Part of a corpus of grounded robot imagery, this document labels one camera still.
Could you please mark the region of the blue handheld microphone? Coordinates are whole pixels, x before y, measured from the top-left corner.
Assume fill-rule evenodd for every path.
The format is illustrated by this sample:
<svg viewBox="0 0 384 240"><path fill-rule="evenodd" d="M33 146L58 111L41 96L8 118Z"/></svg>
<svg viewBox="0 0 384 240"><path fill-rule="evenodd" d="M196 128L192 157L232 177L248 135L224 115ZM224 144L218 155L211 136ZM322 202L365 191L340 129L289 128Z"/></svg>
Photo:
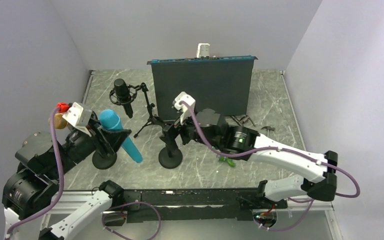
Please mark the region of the blue handheld microphone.
<svg viewBox="0 0 384 240"><path fill-rule="evenodd" d="M142 154L129 137L129 133L127 133L127 130L123 128L121 118L114 110L103 110L99 114L98 120L100 121L100 124L104 128L104 130L111 134L121 136L123 138L123 142L119 145L124 149L124 151L134 162L138 164L143 162Z"/></svg>

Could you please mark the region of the black round base mic stand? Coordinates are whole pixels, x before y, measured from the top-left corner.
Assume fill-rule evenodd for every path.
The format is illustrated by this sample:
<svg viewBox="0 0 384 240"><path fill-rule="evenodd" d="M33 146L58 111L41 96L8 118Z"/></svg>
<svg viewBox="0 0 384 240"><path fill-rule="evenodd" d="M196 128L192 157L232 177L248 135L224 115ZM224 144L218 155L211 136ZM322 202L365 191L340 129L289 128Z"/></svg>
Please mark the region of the black round base mic stand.
<svg viewBox="0 0 384 240"><path fill-rule="evenodd" d="M183 154L180 151L176 140L163 141L165 147L158 154L158 161L163 168L175 169L183 160Z"/></svg>

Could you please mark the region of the black condenser microphone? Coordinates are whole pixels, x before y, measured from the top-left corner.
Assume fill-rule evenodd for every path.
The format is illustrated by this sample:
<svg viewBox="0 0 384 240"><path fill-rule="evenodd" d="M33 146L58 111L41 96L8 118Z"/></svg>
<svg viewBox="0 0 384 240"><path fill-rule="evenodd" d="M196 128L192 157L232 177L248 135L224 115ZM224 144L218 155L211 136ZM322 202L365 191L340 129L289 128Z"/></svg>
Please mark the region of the black condenser microphone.
<svg viewBox="0 0 384 240"><path fill-rule="evenodd" d="M133 108L131 106L132 97L128 85L122 78L116 79L113 85L116 96L115 105L122 106L125 114L131 119L133 117Z"/></svg>

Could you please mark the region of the gold handheld microphone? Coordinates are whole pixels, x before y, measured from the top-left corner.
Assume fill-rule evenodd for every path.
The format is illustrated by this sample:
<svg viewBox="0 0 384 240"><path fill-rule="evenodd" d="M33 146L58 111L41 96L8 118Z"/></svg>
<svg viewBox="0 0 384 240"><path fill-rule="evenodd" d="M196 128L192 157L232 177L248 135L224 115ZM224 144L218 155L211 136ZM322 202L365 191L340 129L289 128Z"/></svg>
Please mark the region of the gold handheld microphone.
<svg viewBox="0 0 384 240"><path fill-rule="evenodd" d="M56 113L53 118L53 125L57 130L62 130L67 127L68 122L63 118L62 113Z"/></svg>

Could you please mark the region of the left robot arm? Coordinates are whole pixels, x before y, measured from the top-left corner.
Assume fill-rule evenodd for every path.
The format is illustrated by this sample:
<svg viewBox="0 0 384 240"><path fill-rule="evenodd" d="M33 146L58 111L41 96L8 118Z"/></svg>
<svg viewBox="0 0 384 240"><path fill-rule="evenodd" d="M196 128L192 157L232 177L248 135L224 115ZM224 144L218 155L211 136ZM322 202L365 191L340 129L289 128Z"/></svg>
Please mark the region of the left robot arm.
<svg viewBox="0 0 384 240"><path fill-rule="evenodd" d="M85 126L69 125L65 143L60 144L56 129L64 122L56 114L49 132L30 135L15 154L18 170L8 179L2 195L6 240L14 240L18 226L44 215L58 202L64 189L60 180L89 155L95 168L112 167L131 133L129 129L105 129L93 114Z"/></svg>

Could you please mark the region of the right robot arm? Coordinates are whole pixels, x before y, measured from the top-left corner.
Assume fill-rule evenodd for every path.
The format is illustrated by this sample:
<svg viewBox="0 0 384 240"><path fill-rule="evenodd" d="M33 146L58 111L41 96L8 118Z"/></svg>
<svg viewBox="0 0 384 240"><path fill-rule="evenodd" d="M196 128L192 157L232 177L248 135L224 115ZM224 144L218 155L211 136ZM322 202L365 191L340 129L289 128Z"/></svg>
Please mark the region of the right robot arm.
<svg viewBox="0 0 384 240"><path fill-rule="evenodd" d="M336 152L313 153L290 147L254 129L230 125L223 115L208 108L198 112L196 120L197 126L189 117L183 122L177 119L162 128L159 138L165 147L158 160L164 168L174 169L182 162L183 155L176 143L176 137L180 136L183 145L190 141L208 142L221 157L266 163L294 173L291 177L259 183L255 200L262 208L303 195L323 202L334 200L337 191Z"/></svg>

